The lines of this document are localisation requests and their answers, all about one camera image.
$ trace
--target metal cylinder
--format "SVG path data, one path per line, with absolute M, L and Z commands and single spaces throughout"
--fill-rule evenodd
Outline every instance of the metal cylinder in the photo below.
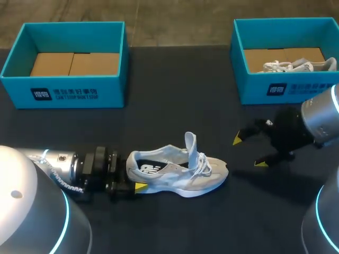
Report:
M 301 226 L 306 254 L 339 253 L 339 186 L 338 172 L 320 189 Z
M 71 185 L 76 181 L 78 164 L 78 155 L 76 152 L 26 148 L 17 148 L 17 150 L 31 159 L 41 157 L 47 160 L 66 183 Z M 49 176 L 50 173 L 47 171 L 48 167 L 44 165 L 39 166 Z
M 0 253 L 87 254 L 84 213 L 22 153 L 0 146 Z
M 339 137 L 339 85 L 305 101 L 301 115 L 308 131 L 319 144 Z

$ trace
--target logo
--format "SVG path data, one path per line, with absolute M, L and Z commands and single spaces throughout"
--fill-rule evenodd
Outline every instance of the logo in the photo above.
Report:
M 140 171 L 145 174 L 154 174 L 154 173 L 157 173 L 160 169 L 161 167 L 159 166 L 153 167 L 152 165 L 145 164 L 141 166 Z
M 36 101 L 51 101 L 52 97 L 47 88 L 31 88 L 31 92 Z
M 286 83 L 270 84 L 267 96 L 283 95 L 285 93 L 286 86 Z

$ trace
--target robotic arm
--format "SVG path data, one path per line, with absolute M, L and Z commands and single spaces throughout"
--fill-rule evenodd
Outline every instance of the robotic arm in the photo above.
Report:
M 295 158 L 295 150 L 309 144 L 318 148 L 327 146 L 339 137 L 338 96 L 339 85 L 335 85 L 305 101 L 301 110 L 294 107 L 281 109 L 273 121 L 255 119 L 238 132 L 233 145 L 261 132 L 269 137 L 277 153 L 256 160 L 255 166 L 291 161 Z

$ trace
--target open box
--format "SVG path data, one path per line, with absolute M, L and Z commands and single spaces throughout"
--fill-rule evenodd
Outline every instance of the open box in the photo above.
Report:
M 34 76 L 31 73 L 39 53 L 74 54 L 59 58 L 66 61 L 59 66 L 74 64 L 75 54 L 92 53 L 96 58 L 115 54 L 116 71 Z M 26 23 L 7 57 L 1 81 L 16 108 L 123 107 L 128 54 L 124 22 Z M 98 65 L 107 68 L 112 61 L 100 60 Z
M 299 103 L 339 83 L 339 71 L 251 72 L 245 50 L 294 48 L 300 53 L 301 48 L 318 48 L 325 60 L 339 61 L 338 45 L 339 27 L 333 18 L 234 20 L 230 57 L 241 103 Z

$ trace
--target sneaker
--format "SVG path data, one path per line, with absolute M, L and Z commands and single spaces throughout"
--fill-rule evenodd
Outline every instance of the sneaker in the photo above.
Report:
M 301 58 L 292 63 L 293 69 L 303 65 L 309 65 L 310 71 L 337 71 L 337 60 L 334 57 L 330 57 L 324 62 L 310 62 Z
M 301 58 L 293 63 L 290 62 L 267 62 L 260 72 L 308 72 L 308 71 L 336 71 L 337 61 L 334 57 L 324 62 L 310 62 Z
M 263 66 L 263 71 L 259 72 L 286 72 L 293 69 L 293 65 L 290 62 L 267 62 Z
M 226 163 L 197 152 L 197 136 L 185 133 L 186 149 L 172 145 L 153 151 L 134 151 L 126 161 L 129 179 L 144 183 L 143 194 L 175 192 L 196 197 L 219 187 L 228 176 Z

